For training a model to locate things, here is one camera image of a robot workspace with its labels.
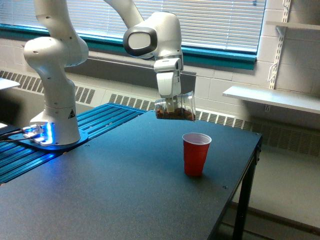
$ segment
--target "table leg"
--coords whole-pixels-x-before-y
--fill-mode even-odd
[[[252,183],[254,180],[256,164],[258,160],[258,149],[256,149],[253,160],[247,170],[246,174],[243,177],[242,185],[241,185],[241,192],[239,197],[239,204],[236,212],[234,230],[233,230],[233,240],[241,240],[242,235],[245,228],[246,223],[246,215],[249,206],[250,194]]]

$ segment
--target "black logo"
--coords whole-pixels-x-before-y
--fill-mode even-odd
[[[74,118],[75,116],[76,116],[76,115],[75,115],[74,110],[73,110],[73,109],[71,109],[71,112],[70,112],[70,114],[69,114],[68,119],[72,119],[72,118]]]

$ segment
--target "cup rim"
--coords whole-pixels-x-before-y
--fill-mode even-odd
[[[196,135],[201,135],[201,136],[204,136],[205,138],[208,138],[208,140],[209,140],[209,142],[207,142],[207,143],[194,143],[194,142],[190,142],[190,141],[188,141],[188,140],[186,140],[185,139],[185,136],[186,135],[190,135],[190,134],[196,134]],[[183,141],[185,141],[185,142],[187,142],[187,143],[189,143],[189,144],[193,144],[193,145],[208,145],[208,144],[210,144],[211,143],[211,141],[212,141],[212,139],[211,139],[211,137],[210,136],[208,136],[208,135],[206,135],[206,134],[203,134],[203,133],[199,133],[199,132],[188,132],[188,133],[185,133],[185,134],[183,134],[182,135],[182,139],[183,139]]]

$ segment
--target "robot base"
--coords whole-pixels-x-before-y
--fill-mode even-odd
[[[76,147],[86,143],[89,140],[89,136],[88,136],[87,132],[79,131],[79,133],[80,133],[80,140],[76,141],[75,143],[68,144],[68,145],[42,146],[42,145],[40,145],[30,139],[20,140],[17,142],[19,142],[23,145],[27,145],[29,147],[38,149],[38,150],[49,151],[49,152],[67,152],[72,149],[75,149]],[[16,134],[16,135],[12,135],[9,137],[9,139],[11,139],[11,140],[23,139],[23,138],[24,138],[24,136],[22,134]]]

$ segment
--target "wall shelf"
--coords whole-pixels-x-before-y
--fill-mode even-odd
[[[18,82],[7,80],[0,77],[0,90],[14,88],[17,86],[20,86]]]
[[[320,114],[320,98],[295,92],[252,86],[232,86],[222,94],[225,97]]]
[[[267,25],[274,25],[281,36],[284,36],[285,29],[301,29],[301,30],[314,30],[320,31],[320,25],[293,23],[293,22],[279,22],[279,21],[266,21]]]

